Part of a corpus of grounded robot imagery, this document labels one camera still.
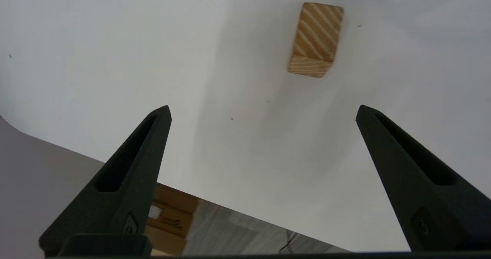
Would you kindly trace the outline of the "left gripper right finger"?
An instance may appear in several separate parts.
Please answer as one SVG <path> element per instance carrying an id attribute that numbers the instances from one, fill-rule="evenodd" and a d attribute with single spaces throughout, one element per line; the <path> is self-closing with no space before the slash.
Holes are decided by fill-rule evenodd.
<path id="1" fill-rule="evenodd" d="M 486 195 L 382 112 L 356 123 L 412 252 L 490 251 Z"/>

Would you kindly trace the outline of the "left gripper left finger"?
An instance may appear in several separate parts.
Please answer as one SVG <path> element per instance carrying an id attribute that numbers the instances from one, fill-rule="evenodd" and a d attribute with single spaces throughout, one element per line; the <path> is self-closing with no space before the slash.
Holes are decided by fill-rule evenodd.
<path id="1" fill-rule="evenodd" d="M 39 238 L 45 257 L 149 257 L 144 234 L 172 122 L 159 107 L 142 120 Z"/>

